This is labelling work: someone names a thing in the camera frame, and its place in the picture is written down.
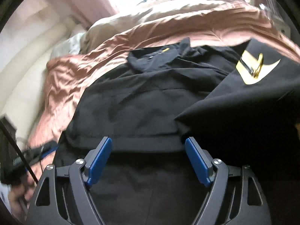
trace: white wall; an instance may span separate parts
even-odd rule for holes
[[[0,33],[0,72],[33,39],[71,14],[71,9],[61,0],[45,2],[45,8],[28,18],[24,18],[23,11],[19,11],[19,14],[16,11],[4,26]],[[22,3],[27,4],[30,5],[29,0]]]

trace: blue gripper pad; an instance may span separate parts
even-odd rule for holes
[[[209,187],[212,183],[209,175],[211,172],[213,172],[212,164],[208,161],[203,150],[200,148],[194,138],[190,137],[186,139],[185,151],[190,159],[199,182],[204,184],[205,187]]]
[[[86,181],[86,185],[88,187],[91,187],[99,181],[102,170],[110,156],[112,150],[112,140],[107,137],[105,138],[106,139],[103,138],[98,147],[95,149],[95,152],[98,153],[94,153],[96,157],[92,161],[92,164],[89,168],[88,179]]]

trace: orange blanket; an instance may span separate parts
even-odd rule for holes
[[[191,46],[234,46],[255,38],[300,62],[300,48],[276,31],[257,7],[237,1],[211,10],[178,14],[146,22],[117,34],[87,55],[69,55],[48,62],[45,110],[30,138],[31,146],[58,141],[67,128],[86,87],[104,73],[126,62],[130,50],[163,46],[189,37]],[[54,154],[42,161],[52,163]],[[33,167],[39,178],[40,165]]]

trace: blue rubber pad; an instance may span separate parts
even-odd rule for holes
[[[110,156],[111,150],[112,140],[107,138],[90,167],[88,180],[86,182],[87,186],[91,187],[99,181],[103,168]]]
[[[205,187],[209,187],[212,181],[209,179],[208,167],[189,138],[185,141],[185,151],[199,182],[204,184]]]

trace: screw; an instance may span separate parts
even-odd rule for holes
[[[214,164],[220,165],[222,161],[220,159],[214,159]]]
[[[49,164],[49,165],[46,166],[46,169],[47,169],[47,170],[51,170],[51,169],[53,169],[53,168],[54,168],[53,164]]]
[[[82,163],[84,163],[84,160],[83,160],[83,159],[77,159],[77,160],[76,160],[76,164],[77,164],[77,165],[81,165]]]

